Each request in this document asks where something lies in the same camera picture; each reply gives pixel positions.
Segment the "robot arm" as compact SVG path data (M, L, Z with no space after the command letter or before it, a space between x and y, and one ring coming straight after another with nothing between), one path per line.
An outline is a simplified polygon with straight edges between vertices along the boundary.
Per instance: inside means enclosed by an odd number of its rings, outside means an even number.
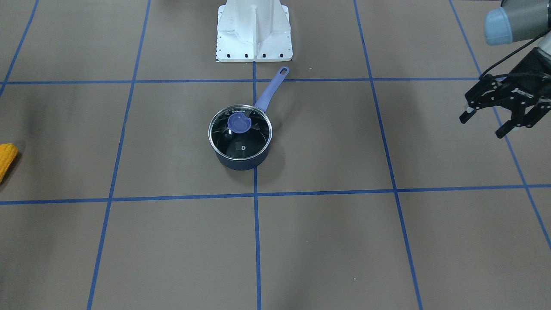
M492 75L486 69L465 94L465 124L478 110L502 107L510 119L496 130L502 139L513 129L532 128L550 111L551 98L551 4L548 0L503 0L485 17L484 35L491 46L524 41L537 46L508 73Z

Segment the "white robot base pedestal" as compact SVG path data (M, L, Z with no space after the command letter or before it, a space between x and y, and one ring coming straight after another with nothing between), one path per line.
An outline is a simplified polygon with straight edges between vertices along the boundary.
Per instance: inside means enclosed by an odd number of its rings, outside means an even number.
M218 62L293 59L289 8L279 0L228 0L218 7Z

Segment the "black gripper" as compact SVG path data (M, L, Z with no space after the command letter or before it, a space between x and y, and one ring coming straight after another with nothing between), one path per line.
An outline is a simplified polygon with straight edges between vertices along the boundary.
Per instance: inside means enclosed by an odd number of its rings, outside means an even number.
M536 47L510 73L498 76L484 73L465 98L467 106L459 116L461 124L478 110L502 107L511 116L496 130L498 139L519 127L532 128L550 112L550 59Z

